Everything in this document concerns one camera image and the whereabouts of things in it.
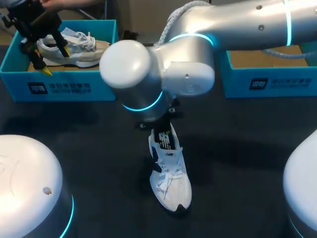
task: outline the white robotic arm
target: white robotic arm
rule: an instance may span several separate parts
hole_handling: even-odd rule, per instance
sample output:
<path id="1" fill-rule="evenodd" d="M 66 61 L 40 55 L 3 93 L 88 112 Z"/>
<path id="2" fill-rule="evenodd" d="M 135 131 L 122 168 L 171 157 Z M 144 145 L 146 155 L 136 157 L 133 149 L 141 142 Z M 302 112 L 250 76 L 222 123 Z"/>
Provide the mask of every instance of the white robotic arm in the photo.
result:
<path id="1" fill-rule="evenodd" d="M 208 92 L 217 51 L 264 50 L 317 40 L 317 0 L 188 5 L 175 12 L 180 16 L 170 18 L 157 46 L 120 41 L 101 59 L 103 80 L 140 121 L 159 119 L 170 106 L 171 94 Z"/>

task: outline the robotic arm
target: robotic arm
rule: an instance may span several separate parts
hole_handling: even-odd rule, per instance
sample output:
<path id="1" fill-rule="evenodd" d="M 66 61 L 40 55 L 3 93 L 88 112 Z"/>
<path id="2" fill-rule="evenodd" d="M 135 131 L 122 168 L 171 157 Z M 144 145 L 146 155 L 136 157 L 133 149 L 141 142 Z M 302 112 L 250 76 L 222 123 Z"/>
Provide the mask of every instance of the robotic arm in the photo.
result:
<path id="1" fill-rule="evenodd" d="M 0 0 L 0 8 L 7 8 L 8 18 L 2 16 L 7 28 L 15 26 L 24 40 L 20 50 L 33 63 L 34 69 L 52 75 L 41 57 L 36 53 L 36 42 L 51 34 L 64 57 L 69 56 L 67 41 L 59 32 L 62 21 L 57 13 L 45 11 L 38 0 Z"/>
<path id="2" fill-rule="evenodd" d="M 197 96 L 214 83 L 214 53 L 264 50 L 317 40 L 317 0 L 204 2 L 170 17 L 157 46 L 120 41 L 104 53 L 100 71 L 138 121 L 166 114 L 173 96 Z"/>

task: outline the sneaker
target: sneaker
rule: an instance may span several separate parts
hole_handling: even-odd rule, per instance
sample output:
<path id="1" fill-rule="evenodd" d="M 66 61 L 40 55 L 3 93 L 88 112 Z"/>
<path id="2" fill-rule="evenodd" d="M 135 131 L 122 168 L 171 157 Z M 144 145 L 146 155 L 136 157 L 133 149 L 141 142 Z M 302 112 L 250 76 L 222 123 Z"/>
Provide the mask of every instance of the sneaker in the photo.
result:
<path id="1" fill-rule="evenodd" d="M 192 201 L 192 187 L 177 135 L 171 130 L 159 134 L 156 142 L 154 130 L 149 137 L 150 153 L 155 165 L 150 177 L 152 190 L 161 205 L 171 212 L 187 209 Z M 174 140 L 171 149 L 170 138 Z"/>
<path id="2" fill-rule="evenodd" d="M 110 46 L 108 42 L 97 41 L 90 33 L 86 36 L 82 32 L 75 32 L 65 28 L 61 34 L 68 41 L 70 52 L 68 58 L 64 58 L 59 51 L 52 35 L 48 35 L 37 42 L 38 50 L 47 66 L 94 67 L 99 64 L 103 53 Z"/>

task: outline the cardboard box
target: cardboard box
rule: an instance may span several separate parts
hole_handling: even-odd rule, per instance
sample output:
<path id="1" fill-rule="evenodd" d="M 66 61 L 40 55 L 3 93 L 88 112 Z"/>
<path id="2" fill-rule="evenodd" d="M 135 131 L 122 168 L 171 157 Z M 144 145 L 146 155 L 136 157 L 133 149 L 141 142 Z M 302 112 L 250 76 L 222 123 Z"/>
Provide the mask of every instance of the cardboard box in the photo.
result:
<path id="1" fill-rule="evenodd" d="M 68 27 L 97 40 L 118 41 L 115 20 L 63 21 Z M 83 102 L 114 101 L 111 89 L 101 79 L 99 68 L 50 67 L 53 76 L 34 70 L 26 55 L 19 50 L 22 37 L 16 33 L 0 67 L 0 77 L 16 102 Z"/>
<path id="2" fill-rule="evenodd" d="M 313 45 L 273 50 L 298 55 L 315 51 L 317 44 Z M 226 98 L 317 96 L 317 64 L 309 60 L 282 59 L 262 51 L 220 52 L 217 59 Z"/>

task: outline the shoe lace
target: shoe lace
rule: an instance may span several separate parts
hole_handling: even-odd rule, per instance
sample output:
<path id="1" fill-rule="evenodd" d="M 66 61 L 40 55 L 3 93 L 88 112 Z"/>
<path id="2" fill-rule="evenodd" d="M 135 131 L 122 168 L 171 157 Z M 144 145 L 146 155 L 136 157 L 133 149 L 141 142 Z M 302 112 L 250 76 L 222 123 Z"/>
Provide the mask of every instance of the shoe lace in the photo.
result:
<path id="1" fill-rule="evenodd" d="M 78 38 L 79 42 L 78 44 L 75 44 L 75 46 L 81 46 L 86 48 L 87 50 L 94 50 L 96 48 L 96 39 L 92 36 L 90 36 L 90 32 L 88 32 L 88 36 L 86 36 L 82 32 L 76 32 L 75 35 Z"/>
<path id="2" fill-rule="evenodd" d="M 180 179 L 183 176 L 182 161 L 181 161 L 182 151 L 183 151 L 183 148 L 180 148 L 173 155 L 174 157 L 177 158 L 176 166 L 171 167 L 169 164 L 164 162 L 165 160 L 170 159 L 171 156 L 163 156 L 163 159 L 159 158 L 158 161 L 156 162 L 156 164 L 158 164 L 162 169 L 162 172 L 160 174 L 160 179 L 157 182 L 157 188 L 164 193 L 164 199 L 166 197 L 166 193 L 169 186 L 172 184 L 172 181 L 174 179 Z"/>

